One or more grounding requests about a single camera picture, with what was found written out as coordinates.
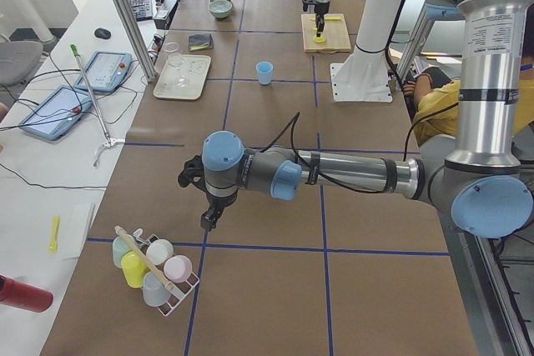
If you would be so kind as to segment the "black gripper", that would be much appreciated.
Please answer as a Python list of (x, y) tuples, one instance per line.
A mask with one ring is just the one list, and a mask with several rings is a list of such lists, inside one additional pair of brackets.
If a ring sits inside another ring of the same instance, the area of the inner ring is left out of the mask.
[(224, 209), (232, 205), (237, 199), (236, 187), (224, 189), (217, 193), (216, 189), (209, 186), (204, 176), (204, 165), (200, 155), (195, 155), (184, 163), (184, 169), (178, 176), (178, 184), (181, 188), (193, 184), (205, 193), (209, 207), (200, 217), (200, 226), (204, 230), (215, 229), (217, 219), (222, 216)]
[(310, 8), (314, 9), (314, 32), (318, 32), (318, 38), (321, 37), (325, 28), (325, 15), (330, 9), (330, 0), (302, 0), (302, 9), (307, 13)]

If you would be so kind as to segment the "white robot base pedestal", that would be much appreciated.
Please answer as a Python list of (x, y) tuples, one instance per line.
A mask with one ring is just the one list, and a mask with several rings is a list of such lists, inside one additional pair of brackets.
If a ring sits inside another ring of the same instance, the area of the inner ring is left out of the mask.
[(344, 63), (332, 63), (331, 84), (336, 102), (390, 103), (385, 59), (402, 0), (366, 0), (355, 49)]

